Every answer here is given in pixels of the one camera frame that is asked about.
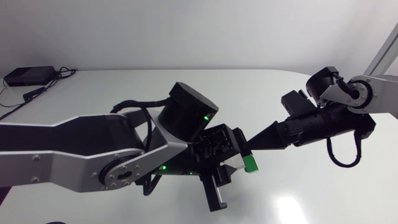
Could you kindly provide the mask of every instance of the bolt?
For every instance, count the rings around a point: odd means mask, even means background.
[[[38,177],[32,177],[30,180],[32,183],[39,183],[40,179]]]
[[[36,154],[34,156],[32,156],[32,161],[40,161],[42,158],[40,157],[40,155]]]

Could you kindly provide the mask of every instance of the white tabletop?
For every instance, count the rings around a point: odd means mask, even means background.
[[[185,82],[219,108],[210,126],[240,127],[250,139],[287,112],[280,98],[305,89],[308,75],[277,70],[131,70],[78,72],[2,122],[53,124],[83,114],[105,114],[122,100],[162,100]],[[12,87],[0,103],[22,101],[37,87]],[[0,206],[1,223],[398,223],[398,122],[373,116],[358,166],[330,161],[326,141],[285,150],[256,151],[259,171],[243,170],[220,188],[228,208],[209,212],[198,177],[165,176],[152,195],[131,185],[76,193],[54,184],[13,187]],[[355,157],[353,133],[332,139],[342,162]]]

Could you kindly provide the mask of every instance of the black cable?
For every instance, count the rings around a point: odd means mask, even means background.
[[[34,100],[34,99],[36,99],[37,97],[39,97],[41,94],[43,94],[44,92],[46,92],[49,88],[53,87],[53,86],[59,81],[59,79],[64,79],[64,78],[71,77],[71,76],[74,75],[77,71],[78,71],[77,69],[68,69],[67,67],[61,67],[60,70],[58,71],[57,76],[56,76],[55,78],[53,78],[53,79],[50,81],[50,83],[49,83],[45,88],[43,88],[43,90],[42,90],[41,92],[39,92],[38,94],[36,94],[35,96],[33,96],[31,99],[29,99],[29,100],[27,100],[27,101],[25,101],[25,102],[23,102],[23,103],[21,103],[21,104],[12,105],[12,106],[5,106],[5,105],[0,104],[1,106],[7,107],[7,108],[17,106],[17,107],[14,108],[12,111],[10,111],[10,112],[8,112],[8,113],[2,115],[2,116],[0,117],[0,120],[6,118],[7,116],[9,116],[10,114],[12,114],[13,112],[15,112],[15,111],[21,109],[23,106],[25,106],[26,104],[30,103],[32,100]],[[62,73],[64,73],[64,72],[70,72],[70,74],[69,74],[69,75],[65,75],[65,76],[63,77],[63,76],[62,76]]]
[[[6,89],[7,87],[4,87],[1,91],[0,91],[0,94]]]
[[[0,106],[6,107],[6,108],[12,108],[12,107],[19,106],[19,105],[21,105],[21,103],[19,103],[17,105],[11,105],[11,106],[3,105],[0,103]]]
[[[334,164],[336,164],[340,167],[344,167],[344,168],[351,168],[351,167],[354,167],[359,164],[359,162],[361,160],[361,156],[362,156],[361,135],[360,135],[359,131],[354,132],[354,139],[355,139],[355,145],[356,145],[356,158],[355,158],[354,162],[352,162],[350,164],[344,164],[336,159],[335,155],[333,154],[332,147],[331,147],[331,140],[330,140],[330,138],[326,139],[328,154]]]
[[[162,177],[162,175],[156,174],[154,179],[150,180],[150,176],[149,176],[149,180],[146,181],[146,184],[142,188],[145,196],[150,195],[154,191],[154,189],[161,177]]]
[[[117,113],[125,108],[151,108],[151,107],[159,107],[165,106],[171,103],[171,98],[167,98],[165,100],[160,101],[151,101],[151,102],[138,102],[135,100],[125,100],[113,107],[111,113]]]
[[[148,133],[147,133],[147,142],[145,145],[146,151],[149,151],[150,148],[150,142],[152,141],[152,120],[150,118],[150,114],[148,112],[147,108],[150,107],[158,107],[158,106],[166,106],[172,102],[171,98],[167,98],[165,100],[160,100],[160,101],[150,101],[150,102],[138,102],[136,100],[125,100],[113,107],[111,110],[111,113],[117,113],[125,108],[141,108],[142,112],[144,113],[147,124],[148,124]],[[155,189],[157,183],[159,182],[160,178],[162,175],[157,174],[155,175],[154,179],[151,180],[151,175],[147,175],[145,178],[145,184],[142,186],[142,191],[145,196],[148,196],[152,193],[152,191]]]
[[[336,78],[336,83],[340,87],[343,92],[349,94],[353,99],[358,98],[358,94],[355,93],[355,90],[349,87],[347,83],[344,82],[344,78],[339,76],[337,73],[332,73],[332,75]]]
[[[147,108],[141,108],[141,110],[144,113],[148,123],[147,142],[145,145],[146,151],[148,152],[150,147],[150,142],[152,141],[152,120],[150,119],[150,115]]]

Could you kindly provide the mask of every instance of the end effector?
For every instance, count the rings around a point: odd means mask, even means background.
[[[245,150],[285,149],[291,144],[303,146],[327,139],[328,151],[333,160],[335,158],[331,154],[330,138],[354,131],[358,150],[357,156],[360,158],[361,140],[370,136],[376,124],[370,115],[354,113],[351,111],[351,106],[324,98],[323,94],[329,88],[339,88],[340,91],[349,96],[342,90],[344,89],[343,85],[354,94],[359,94],[353,85],[343,83],[342,78],[338,78],[338,72],[334,67],[326,67],[308,80],[306,84],[307,92],[318,102],[317,106],[308,99],[302,90],[299,92],[291,91],[284,95],[282,104],[290,116],[281,123],[275,121],[250,139],[245,144]],[[355,166],[359,162],[359,158],[355,164],[350,165]],[[335,164],[352,167],[336,162]]]

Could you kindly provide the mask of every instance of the robotic arm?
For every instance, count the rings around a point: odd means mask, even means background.
[[[252,150],[327,139],[335,164],[355,166],[361,140],[376,125],[368,113],[396,113],[397,104],[387,100],[398,93],[396,87],[397,77],[385,75],[361,75],[344,83],[334,67],[326,67],[307,82],[317,106],[303,91],[291,91],[282,97],[290,116],[249,141],[239,128],[225,124],[205,129],[218,107],[183,83],[176,83],[166,100],[123,101],[111,114],[80,116],[52,126],[3,123],[0,188],[52,182],[76,192],[94,192],[135,183],[149,195],[162,175],[197,175],[210,211],[219,210],[226,203],[218,187],[230,183],[237,169],[257,170]],[[164,108],[148,109],[156,106]],[[141,110],[116,114],[129,107]],[[136,128],[145,122],[148,135],[141,141]],[[333,156],[330,138],[349,131],[354,131],[358,155],[352,164],[342,164]]]

